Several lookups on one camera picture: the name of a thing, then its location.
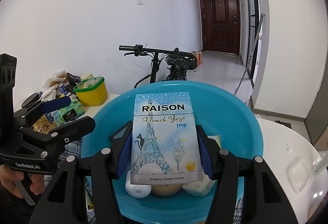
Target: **black cat illustration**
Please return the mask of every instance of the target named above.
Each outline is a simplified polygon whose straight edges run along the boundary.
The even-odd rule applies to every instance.
[[[135,141],[135,143],[138,143],[139,149],[141,150],[143,147],[143,144],[145,143],[145,139],[142,138],[141,134],[139,133],[139,135],[137,136],[138,139],[140,139],[140,144],[139,141]]]

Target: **glass door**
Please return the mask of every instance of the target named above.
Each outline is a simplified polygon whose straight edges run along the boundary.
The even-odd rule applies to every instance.
[[[259,26],[259,21],[260,21],[259,0],[248,0],[248,15],[249,15],[249,33],[248,33],[247,59],[249,58],[252,52],[257,28]],[[254,77],[254,71],[256,66],[257,50],[258,50],[258,43],[255,46],[255,51],[252,56],[251,63],[247,68],[247,72],[253,87],[254,87],[253,77]]]

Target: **tissue box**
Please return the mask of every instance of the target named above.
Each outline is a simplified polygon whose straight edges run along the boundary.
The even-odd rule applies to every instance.
[[[221,148],[221,141],[219,136],[209,136],[209,138],[214,139],[219,147]],[[206,174],[203,172],[203,180],[192,182],[188,184],[184,184],[182,189],[186,191],[186,193],[196,196],[196,197],[204,197],[208,195],[212,187],[214,186],[216,180],[211,180]]]
[[[136,95],[131,184],[183,184],[202,179],[189,93]]]
[[[63,109],[51,112],[55,123],[58,127],[65,125],[66,123],[76,120],[79,116],[85,113],[81,102],[76,98],[76,95],[71,95],[71,104]]]

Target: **brown wooden door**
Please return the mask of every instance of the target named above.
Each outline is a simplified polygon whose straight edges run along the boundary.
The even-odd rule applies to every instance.
[[[203,50],[239,55],[239,0],[200,0]]]

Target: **blue gripper pad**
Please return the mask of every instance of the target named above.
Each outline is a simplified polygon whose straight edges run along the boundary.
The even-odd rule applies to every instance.
[[[118,167],[116,171],[116,176],[120,178],[125,172],[126,168],[131,160],[131,145],[132,145],[132,129],[125,141],[122,151],[118,157]]]
[[[214,178],[214,172],[212,169],[212,158],[210,156],[210,153],[204,143],[203,137],[200,135],[200,132],[197,130],[197,139],[198,139],[198,147],[199,147],[199,153],[200,153],[200,160],[202,163],[202,167],[204,170],[204,173],[210,178]]]
[[[72,101],[68,96],[57,98],[55,100],[45,102],[41,107],[41,111],[45,113],[50,113],[58,109],[68,107],[71,104],[71,102]]]

